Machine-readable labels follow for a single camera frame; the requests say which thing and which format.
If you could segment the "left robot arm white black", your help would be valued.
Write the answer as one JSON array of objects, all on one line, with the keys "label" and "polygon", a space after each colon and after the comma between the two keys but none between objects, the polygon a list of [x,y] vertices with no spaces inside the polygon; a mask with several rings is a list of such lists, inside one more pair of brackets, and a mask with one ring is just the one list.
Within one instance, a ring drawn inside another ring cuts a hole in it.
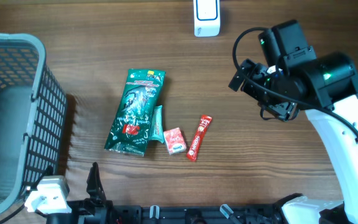
[{"label": "left robot arm white black", "polygon": [[107,200],[99,175],[97,162],[93,163],[87,178],[86,192],[89,197],[84,200],[68,202],[70,212],[36,213],[45,217],[47,223],[107,223],[122,224],[122,218],[114,208],[113,202]]}]

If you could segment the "dark green 3M package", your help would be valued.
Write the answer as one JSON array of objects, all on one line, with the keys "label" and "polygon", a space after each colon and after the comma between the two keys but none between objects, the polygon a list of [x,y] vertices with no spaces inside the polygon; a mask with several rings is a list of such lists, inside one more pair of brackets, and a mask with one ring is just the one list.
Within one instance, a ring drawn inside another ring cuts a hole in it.
[{"label": "dark green 3M package", "polygon": [[104,145],[107,151],[143,156],[166,72],[129,69],[116,116]]}]

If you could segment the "red Nescafe sachet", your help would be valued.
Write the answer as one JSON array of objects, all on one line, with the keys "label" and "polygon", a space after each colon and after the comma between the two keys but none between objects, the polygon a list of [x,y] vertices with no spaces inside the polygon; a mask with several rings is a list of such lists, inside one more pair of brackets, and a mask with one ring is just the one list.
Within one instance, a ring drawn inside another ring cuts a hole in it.
[{"label": "red Nescafe sachet", "polygon": [[198,157],[198,152],[200,150],[201,147],[201,143],[202,140],[204,138],[204,135],[206,133],[206,131],[208,130],[208,126],[209,124],[212,122],[212,117],[208,116],[208,115],[202,115],[201,119],[200,119],[200,123],[197,127],[195,136],[192,140],[192,143],[189,147],[189,151],[187,152],[187,158],[192,161],[195,162],[197,157]]}]

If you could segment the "small red white box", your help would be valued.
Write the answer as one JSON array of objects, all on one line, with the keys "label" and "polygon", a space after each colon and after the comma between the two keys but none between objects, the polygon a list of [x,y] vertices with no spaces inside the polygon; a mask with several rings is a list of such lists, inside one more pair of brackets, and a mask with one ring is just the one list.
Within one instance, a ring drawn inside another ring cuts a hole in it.
[{"label": "small red white box", "polygon": [[180,128],[164,131],[163,136],[170,155],[186,151],[186,142]]}]

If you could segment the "light green wipes packet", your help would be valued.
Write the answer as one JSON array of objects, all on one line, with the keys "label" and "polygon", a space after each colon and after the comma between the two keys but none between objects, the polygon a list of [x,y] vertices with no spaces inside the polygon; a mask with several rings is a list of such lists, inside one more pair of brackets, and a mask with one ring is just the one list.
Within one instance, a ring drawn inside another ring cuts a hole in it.
[{"label": "light green wipes packet", "polygon": [[164,135],[163,135],[163,126],[162,126],[162,105],[156,106],[154,108],[150,140],[151,141],[159,141],[162,144],[165,141]]}]

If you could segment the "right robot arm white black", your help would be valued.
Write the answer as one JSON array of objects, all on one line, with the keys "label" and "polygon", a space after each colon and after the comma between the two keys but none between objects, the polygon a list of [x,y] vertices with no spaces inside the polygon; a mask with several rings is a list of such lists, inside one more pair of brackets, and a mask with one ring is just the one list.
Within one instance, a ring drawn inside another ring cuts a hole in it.
[{"label": "right robot arm white black", "polygon": [[258,29],[266,64],[235,63],[229,87],[257,100],[272,119],[304,111],[318,132],[343,200],[289,195],[273,205],[275,223],[358,223],[358,73],[344,53],[317,57],[296,20]]}]

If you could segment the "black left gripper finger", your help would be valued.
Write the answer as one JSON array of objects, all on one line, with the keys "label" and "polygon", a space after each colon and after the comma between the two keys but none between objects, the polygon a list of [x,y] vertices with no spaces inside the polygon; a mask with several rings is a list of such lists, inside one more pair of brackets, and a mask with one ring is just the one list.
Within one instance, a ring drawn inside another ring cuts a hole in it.
[{"label": "black left gripper finger", "polygon": [[46,176],[53,175],[54,168],[53,166],[48,166],[45,171],[42,173],[42,175],[35,181],[35,186],[38,186],[39,182]]},{"label": "black left gripper finger", "polygon": [[101,183],[99,175],[99,166],[97,162],[94,162],[92,168],[89,170],[89,175],[86,183],[86,192],[89,194],[91,200],[94,200],[95,202],[106,201],[106,196]]}]

